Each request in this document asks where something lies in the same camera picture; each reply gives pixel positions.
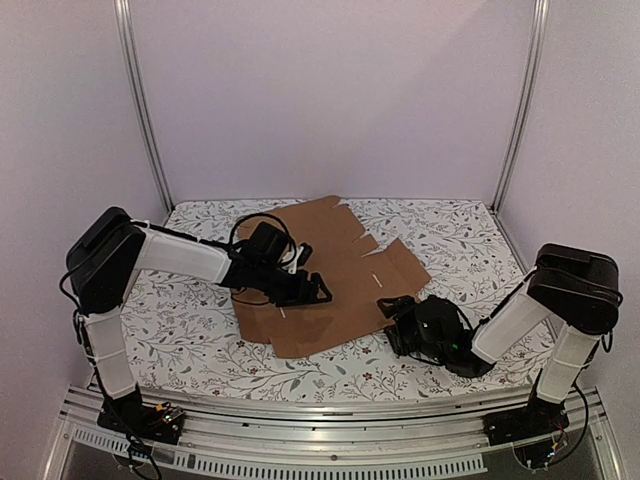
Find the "brown cardboard box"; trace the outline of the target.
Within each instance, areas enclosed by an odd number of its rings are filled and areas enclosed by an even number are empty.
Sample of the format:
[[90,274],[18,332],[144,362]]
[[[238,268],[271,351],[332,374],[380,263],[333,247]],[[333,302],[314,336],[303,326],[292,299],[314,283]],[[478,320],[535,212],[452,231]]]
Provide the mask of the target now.
[[234,304],[241,338],[271,345],[279,358],[308,357],[385,328],[378,300],[416,296],[431,280],[400,239],[381,247],[338,196],[271,213],[312,246],[305,268],[320,273],[333,295],[328,303],[276,308],[255,290],[241,294]]

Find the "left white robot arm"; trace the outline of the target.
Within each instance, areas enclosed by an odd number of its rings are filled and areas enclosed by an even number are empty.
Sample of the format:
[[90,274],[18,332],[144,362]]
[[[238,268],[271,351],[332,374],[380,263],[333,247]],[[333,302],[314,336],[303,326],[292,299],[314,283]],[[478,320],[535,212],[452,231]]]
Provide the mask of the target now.
[[126,354],[121,312],[140,271],[186,276],[230,290],[255,290],[277,308],[329,303],[333,295],[322,276],[305,270],[313,253],[297,243],[285,223],[256,213],[259,224],[244,240],[224,242],[132,219],[108,208],[71,247],[58,288],[74,305],[76,338],[94,368],[103,396],[113,401],[111,419],[128,434],[148,426]]

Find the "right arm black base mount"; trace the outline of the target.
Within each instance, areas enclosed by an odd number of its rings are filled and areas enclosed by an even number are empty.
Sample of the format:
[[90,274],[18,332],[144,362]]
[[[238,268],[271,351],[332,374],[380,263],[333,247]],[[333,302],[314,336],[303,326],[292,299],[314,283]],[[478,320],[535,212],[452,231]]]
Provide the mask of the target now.
[[530,470],[549,467],[558,450],[567,445],[569,419],[563,402],[550,403],[531,395],[524,407],[489,413],[482,422],[491,446],[521,442],[513,453]]

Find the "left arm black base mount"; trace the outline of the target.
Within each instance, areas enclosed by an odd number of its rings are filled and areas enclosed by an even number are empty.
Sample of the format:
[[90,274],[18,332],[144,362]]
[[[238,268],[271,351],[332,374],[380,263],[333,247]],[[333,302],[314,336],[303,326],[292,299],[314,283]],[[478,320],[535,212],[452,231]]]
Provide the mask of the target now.
[[97,425],[111,431],[154,442],[177,445],[185,421],[185,410],[164,402],[143,404],[138,389],[118,399],[104,397]]

